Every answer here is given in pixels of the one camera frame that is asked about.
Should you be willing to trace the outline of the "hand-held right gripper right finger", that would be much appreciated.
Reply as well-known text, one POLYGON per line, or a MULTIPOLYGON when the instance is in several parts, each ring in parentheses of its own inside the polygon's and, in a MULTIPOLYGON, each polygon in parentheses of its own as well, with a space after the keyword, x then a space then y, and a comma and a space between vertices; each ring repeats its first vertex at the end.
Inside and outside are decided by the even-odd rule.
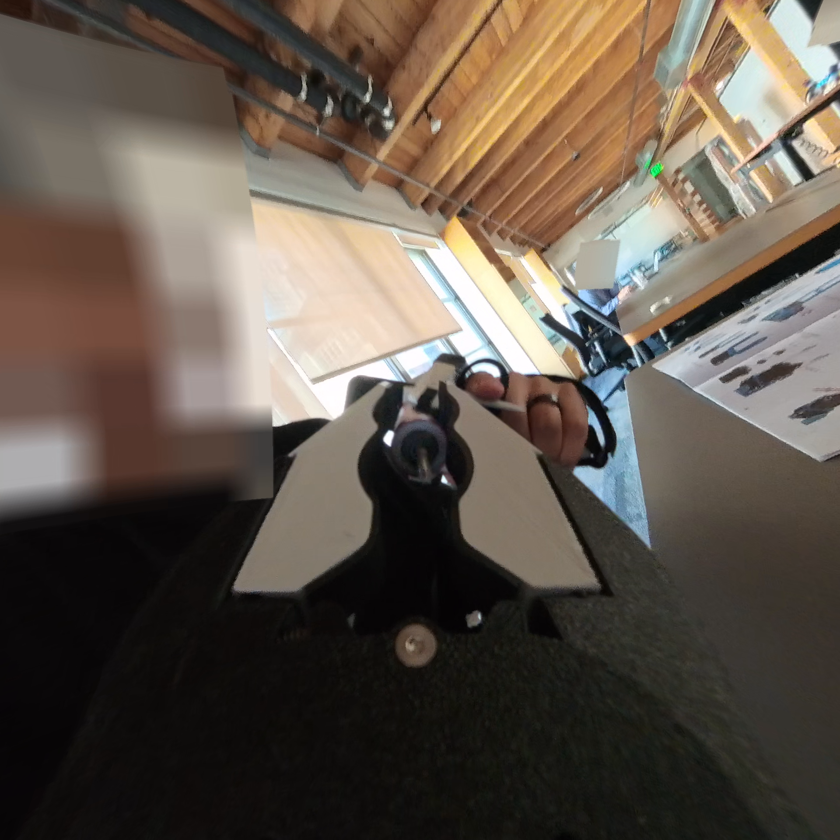
POLYGON ((458 497, 466 546, 529 594, 601 593, 538 450, 459 389, 451 375, 438 377, 438 394, 453 400, 452 430, 469 455, 470 478, 458 497))

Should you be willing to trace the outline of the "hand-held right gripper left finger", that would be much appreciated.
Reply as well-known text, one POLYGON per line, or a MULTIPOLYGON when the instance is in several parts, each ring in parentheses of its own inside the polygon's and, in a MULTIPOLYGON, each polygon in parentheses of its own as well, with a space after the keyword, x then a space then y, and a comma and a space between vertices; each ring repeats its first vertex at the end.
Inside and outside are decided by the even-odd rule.
POLYGON ((375 384, 293 450, 233 593, 298 595, 366 544, 374 505, 362 483, 360 459, 377 435, 374 409, 387 387, 375 384))

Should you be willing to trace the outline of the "red electric screwdriver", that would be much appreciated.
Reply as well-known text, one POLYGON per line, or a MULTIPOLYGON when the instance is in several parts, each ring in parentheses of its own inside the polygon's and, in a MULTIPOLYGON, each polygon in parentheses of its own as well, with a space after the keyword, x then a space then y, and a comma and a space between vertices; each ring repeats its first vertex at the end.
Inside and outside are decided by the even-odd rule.
POLYGON ((448 441, 435 421, 416 419, 393 432, 389 459, 406 480, 423 487, 439 482, 447 469, 448 441))

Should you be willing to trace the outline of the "grey work desk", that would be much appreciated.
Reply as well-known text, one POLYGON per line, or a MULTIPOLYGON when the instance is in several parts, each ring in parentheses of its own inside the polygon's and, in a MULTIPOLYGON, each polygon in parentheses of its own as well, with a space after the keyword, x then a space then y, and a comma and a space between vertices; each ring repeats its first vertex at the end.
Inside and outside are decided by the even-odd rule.
POLYGON ((838 456, 804 455, 654 363, 626 389, 652 547, 782 787, 838 838, 838 456))

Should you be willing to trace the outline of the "desk with orange edge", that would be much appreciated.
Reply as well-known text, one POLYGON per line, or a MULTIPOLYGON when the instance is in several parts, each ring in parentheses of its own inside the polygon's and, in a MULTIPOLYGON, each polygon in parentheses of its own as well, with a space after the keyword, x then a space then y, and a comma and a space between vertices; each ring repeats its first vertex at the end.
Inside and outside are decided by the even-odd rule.
POLYGON ((640 344, 714 297, 748 279, 839 221, 838 195, 827 191, 776 203, 705 244, 688 249, 617 308, 620 332, 630 346, 640 344), (651 314, 655 301, 670 307, 651 314))

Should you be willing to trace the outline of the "person's left hand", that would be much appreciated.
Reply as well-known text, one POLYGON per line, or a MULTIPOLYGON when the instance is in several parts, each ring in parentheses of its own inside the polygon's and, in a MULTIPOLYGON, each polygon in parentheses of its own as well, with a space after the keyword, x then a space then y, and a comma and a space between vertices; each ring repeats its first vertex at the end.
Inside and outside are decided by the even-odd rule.
POLYGON ((578 465, 589 429, 587 405, 570 381, 512 372, 506 381, 488 372, 471 374, 465 390, 481 403, 508 403, 495 408, 498 418, 546 458, 563 467, 578 465))

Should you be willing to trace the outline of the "beige roller blind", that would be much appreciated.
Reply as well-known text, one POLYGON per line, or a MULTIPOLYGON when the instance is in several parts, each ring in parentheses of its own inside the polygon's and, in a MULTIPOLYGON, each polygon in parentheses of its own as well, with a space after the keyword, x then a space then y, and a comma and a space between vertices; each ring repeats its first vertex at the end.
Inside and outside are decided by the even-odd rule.
POLYGON ((461 330, 390 229, 253 199, 266 319, 310 381, 461 330))

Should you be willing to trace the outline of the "black office chair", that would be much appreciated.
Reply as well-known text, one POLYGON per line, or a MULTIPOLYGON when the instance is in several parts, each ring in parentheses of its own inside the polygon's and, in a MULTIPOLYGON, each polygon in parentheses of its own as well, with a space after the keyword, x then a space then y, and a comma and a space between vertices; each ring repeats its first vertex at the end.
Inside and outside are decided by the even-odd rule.
POLYGON ((562 362, 605 403, 625 391, 639 359, 624 338, 576 306, 541 300, 539 328, 562 362))

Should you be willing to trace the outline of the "person's black-clad torso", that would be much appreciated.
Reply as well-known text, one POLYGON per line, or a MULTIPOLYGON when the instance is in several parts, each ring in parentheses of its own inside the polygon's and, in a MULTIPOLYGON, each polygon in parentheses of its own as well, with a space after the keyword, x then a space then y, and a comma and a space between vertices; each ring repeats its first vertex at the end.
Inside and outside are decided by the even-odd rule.
POLYGON ((205 490, 2 521, 2 751, 62 742, 165 573, 223 514, 266 502, 205 490))

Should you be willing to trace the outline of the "printed instruction sheet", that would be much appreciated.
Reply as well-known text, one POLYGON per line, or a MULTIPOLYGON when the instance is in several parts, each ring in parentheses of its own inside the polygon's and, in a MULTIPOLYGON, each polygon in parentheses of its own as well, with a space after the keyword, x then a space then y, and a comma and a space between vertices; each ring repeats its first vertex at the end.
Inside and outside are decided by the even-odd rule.
POLYGON ((810 458, 839 453, 839 257, 771 289, 654 363, 810 458))

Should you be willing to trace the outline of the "black ceiling pipes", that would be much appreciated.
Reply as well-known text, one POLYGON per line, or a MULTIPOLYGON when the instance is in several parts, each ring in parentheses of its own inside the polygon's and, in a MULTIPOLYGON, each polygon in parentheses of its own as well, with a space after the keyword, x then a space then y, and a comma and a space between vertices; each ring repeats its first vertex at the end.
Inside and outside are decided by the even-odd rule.
POLYGON ((267 2, 38 2, 80 31, 144 53, 220 67, 250 139, 267 150, 296 129, 342 150, 329 129, 389 140, 391 98, 358 65, 336 56, 267 2))

